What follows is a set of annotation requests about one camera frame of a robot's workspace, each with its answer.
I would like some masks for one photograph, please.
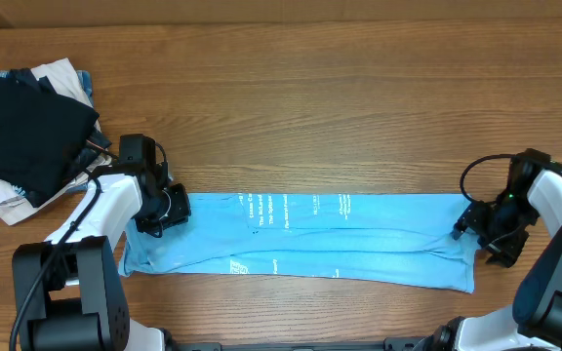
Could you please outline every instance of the white casing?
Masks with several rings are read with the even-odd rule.
[[[125,225],[141,209],[141,189],[138,180],[130,175],[102,175],[97,180],[101,184],[101,195],[78,226],[77,231],[66,242],[76,243],[86,237],[106,236],[114,251],[125,230]],[[73,214],[45,241],[55,245],[68,230],[70,222],[88,206],[96,191],[97,186],[91,181],[86,196]],[[79,280],[70,280],[66,284],[78,285]],[[164,351],[164,333],[130,320],[129,340],[125,351]]]
[[[543,170],[528,191],[528,202],[539,212],[551,238],[562,225],[562,177]]]
[[[141,209],[141,190],[138,180],[130,175],[102,175],[97,180],[101,184],[101,195],[66,242],[76,243],[86,237],[106,236],[114,251],[125,230],[125,225]],[[97,186],[91,181],[82,202],[62,227],[48,236],[45,241],[55,245],[68,230],[70,223],[88,206],[96,191]]]
[[[511,306],[483,317],[465,318],[455,339],[458,351],[500,351],[518,347],[539,346],[560,351],[560,347],[536,337],[526,337],[517,332]]]
[[[553,238],[562,225],[562,177],[552,171],[541,171],[527,196],[528,202],[537,210]],[[517,328],[510,305],[483,317],[466,318],[457,330],[455,349],[496,351],[539,346],[548,350],[560,350],[560,347],[544,340],[518,333]]]
[[[164,351],[164,333],[129,320],[129,340],[125,351]]]

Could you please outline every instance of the wood grain surface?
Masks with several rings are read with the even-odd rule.
[[[0,0],[0,28],[562,18],[562,0]]]
[[[93,74],[114,150],[123,134],[154,137],[190,192],[458,192],[487,154],[535,147],[562,161],[562,19],[0,30],[0,69],[65,57]],[[495,162],[467,186],[489,198],[505,177]],[[12,252],[80,199],[0,220],[0,350]],[[508,270],[479,257],[474,294],[281,276],[123,284],[133,317],[181,342],[380,340],[510,303],[546,237],[539,223]]]

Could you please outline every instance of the folded clothing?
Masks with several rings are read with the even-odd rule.
[[[26,85],[36,92],[44,93],[44,94],[56,94],[56,90],[51,84],[49,77],[40,77],[36,79],[34,77],[32,71],[29,68],[23,69],[12,69],[10,71],[0,71],[0,78],[8,78],[11,80],[15,80],[19,84]],[[111,145],[111,141],[109,141],[101,132],[99,132],[96,128],[93,128],[90,136],[88,137],[88,142],[92,145],[98,146],[100,148],[106,149]],[[74,160],[72,160],[65,168],[65,171],[62,175],[63,183],[69,183],[70,181],[74,180],[77,175],[79,174],[80,169],[86,169],[90,167],[93,162],[100,156],[100,153],[94,149],[90,148],[82,148],[80,152],[77,154]],[[47,202],[51,196],[49,194],[45,194],[40,191],[33,191],[30,189],[25,189],[22,186],[18,186],[16,184],[12,185],[14,190],[23,198],[27,199],[32,207],[40,207],[42,204]],[[6,200],[6,204],[11,204],[11,200]]]
[[[478,244],[455,241],[462,195],[190,194],[156,239],[130,221],[119,271],[353,278],[473,292]]]
[[[98,118],[72,98],[0,78],[0,179],[51,198]]]
[[[45,82],[45,80],[48,81],[49,87],[51,87],[50,91],[53,91],[55,93],[60,91],[59,94],[64,94],[66,96],[73,96],[75,98],[78,98],[78,96],[79,97],[84,96],[83,94],[80,95],[79,93],[78,94],[67,94],[70,91],[74,92],[75,88],[78,88],[75,84],[71,84],[73,82],[68,82],[68,80],[61,79],[61,76],[71,75],[71,72],[73,72],[72,66],[70,65],[70,62],[67,59],[61,59],[61,60],[56,61],[54,63],[39,66],[37,68],[34,68],[33,70],[37,71],[37,73],[41,73],[41,74],[46,73],[45,71],[47,71],[47,73],[50,72],[50,71],[55,71],[55,73],[57,73],[57,75],[49,74],[50,76],[52,76],[52,79],[60,78],[60,79],[56,79],[59,82],[59,84],[56,85],[56,87],[58,87],[57,90],[56,90],[56,87],[54,87],[51,84],[51,81],[49,80],[49,77],[47,75],[45,75],[43,77],[40,77],[38,79],[39,82],[41,80],[43,80],[43,82]],[[25,76],[34,77],[32,70],[27,69],[26,71],[23,73]],[[11,77],[11,75],[12,75],[11,72],[12,72],[11,70],[0,70],[0,77],[1,78]],[[88,101],[90,102],[90,105],[94,106],[94,102],[93,102],[93,83],[92,83],[92,78],[91,78],[90,73],[87,72],[87,71],[78,70],[78,71],[76,71],[76,75],[77,75],[77,78],[79,80],[79,84],[81,85],[81,88],[83,89],[83,92],[85,93]],[[79,100],[82,103],[86,103],[86,101],[84,99],[79,99]],[[99,147],[107,148],[111,145],[111,141],[109,139],[107,139],[100,132],[99,127],[100,127],[99,122],[97,122],[95,124],[95,128],[93,129],[93,132],[91,133],[88,141],[92,142],[93,144],[95,144]],[[108,164],[109,163],[108,159],[109,159],[109,157],[107,157],[107,159],[106,159],[102,155],[99,155],[99,153],[95,150],[92,150],[90,148],[84,148],[79,153],[79,155],[77,155],[77,158],[75,159],[75,161],[73,163],[77,164],[77,165],[81,165],[81,167],[87,168],[91,171],[98,165]],[[75,172],[79,172],[79,171],[76,171],[75,169],[73,169],[71,167],[69,167],[68,170],[65,172],[64,178],[65,179],[72,179],[67,186],[73,186],[73,188],[68,189],[66,192],[79,191],[79,189],[81,187],[83,187],[85,189],[85,185],[86,185],[85,174],[82,174],[83,176],[80,176],[80,175],[77,175]],[[33,192],[33,191],[27,191],[27,190],[23,189],[22,187],[20,187],[18,185],[13,185],[13,184],[8,183],[7,181],[0,180],[0,206],[13,207],[13,206],[16,206],[16,205],[22,203],[23,201],[25,201],[24,200],[25,198],[28,199],[28,201],[32,205],[32,207],[37,207],[37,206],[39,206],[38,204],[42,204],[45,201],[49,200],[49,199],[41,198],[39,193],[36,193],[36,192]]]

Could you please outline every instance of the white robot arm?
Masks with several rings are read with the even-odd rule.
[[[550,237],[554,238],[562,226],[562,177],[542,170],[530,187],[527,198],[539,212]],[[457,330],[454,349],[495,351],[535,346],[543,350],[561,350],[560,345],[519,333],[519,327],[513,318],[511,305],[483,317],[466,318]]]
[[[156,164],[155,146],[146,136],[121,136],[118,162],[93,172],[86,196],[64,225],[45,242],[15,252],[22,350],[175,349],[167,331],[129,318],[112,254],[132,218],[139,231],[161,237],[165,228],[186,222],[190,215],[183,186],[169,186],[166,158]],[[70,232],[73,223],[75,231]],[[62,239],[63,249],[56,253]],[[45,258],[52,254],[57,257]],[[41,276],[48,261],[53,263]],[[37,292],[32,294],[36,280]],[[79,298],[49,298],[48,292],[71,285],[79,285]],[[15,332],[11,339],[16,339]]]

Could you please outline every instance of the black bracket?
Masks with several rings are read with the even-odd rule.
[[[177,344],[175,348],[175,350],[167,351],[222,351],[222,346],[217,342]]]
[[[512,158],[508,167],[506,189],[495,201],[472,202],[453,229],[457,240],[470,229],[478,234],[478,244],[492,256],[487,263],[511,267],[522,253],[528,239],[526,227],[535,225],[539,213],[528,202],[528,191],[544,168],[562,172],[562,164],[550,155],[527,149]]]
[[[93,176],[135,176],[140,185],[142,207],[134,216],[139,232],[160,238],[164,229],[183,224],[191,215],[185,187],[169,186],[168,164],[156,163],[155,140],[142,134],[121,136],[118,162],[97,167]]]
[[[54,246],[20,246],[13,256],[17,309],[23,303],[42,261]],[[80,297],[51,300],[67,279],[79,279]],[[67,244],[54,269],[40,282],[20,324],[24,351],[122,351],[129,339],[129,309],[106,237]]]
[[[424,341],[424,337],[388,337],[382,344],[384,351],[414,351]]]

